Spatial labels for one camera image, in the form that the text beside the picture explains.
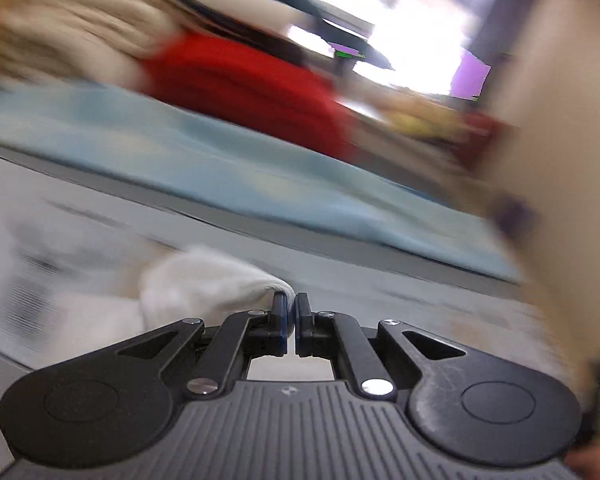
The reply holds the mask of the person right hand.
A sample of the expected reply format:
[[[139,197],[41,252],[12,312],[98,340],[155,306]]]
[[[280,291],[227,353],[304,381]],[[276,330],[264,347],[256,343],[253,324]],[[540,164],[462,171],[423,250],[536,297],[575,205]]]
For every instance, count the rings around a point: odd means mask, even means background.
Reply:
[[[600,445],[571,451],[565,463],[584,480],[600,480]]]

